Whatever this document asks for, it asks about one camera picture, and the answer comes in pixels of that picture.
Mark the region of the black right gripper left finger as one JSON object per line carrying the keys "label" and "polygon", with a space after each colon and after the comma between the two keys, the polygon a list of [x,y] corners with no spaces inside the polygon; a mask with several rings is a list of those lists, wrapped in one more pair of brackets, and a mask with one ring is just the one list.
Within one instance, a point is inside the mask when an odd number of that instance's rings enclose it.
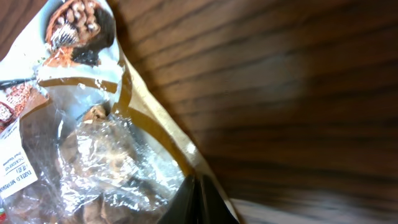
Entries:
{"label": "black right gripper left finger", "polygon": [[169,209],[160,218],[158,224],[194,224],[197,222],[195,200],[196,180],[187,176],[172,199]]}

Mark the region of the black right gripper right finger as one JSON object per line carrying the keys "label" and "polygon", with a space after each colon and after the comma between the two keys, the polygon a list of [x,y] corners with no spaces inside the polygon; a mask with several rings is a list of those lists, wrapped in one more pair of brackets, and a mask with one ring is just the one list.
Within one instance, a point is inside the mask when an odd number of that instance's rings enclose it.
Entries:
{"label": "black right gripper right finger", "polygon": [[198,199],[198,217],[201,224],[239,224],[207,175],[199,179]]}

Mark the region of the beige dried mushroom bag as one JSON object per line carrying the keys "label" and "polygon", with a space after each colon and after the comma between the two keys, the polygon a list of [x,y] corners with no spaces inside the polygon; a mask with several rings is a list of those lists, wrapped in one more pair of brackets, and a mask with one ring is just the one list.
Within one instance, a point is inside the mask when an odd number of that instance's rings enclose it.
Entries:
{"label": "beige dried mushroom bag", "polygon": [[106,1],[48,1],[1,61],[1,222],[158,223],[197,147],[125,57]]}

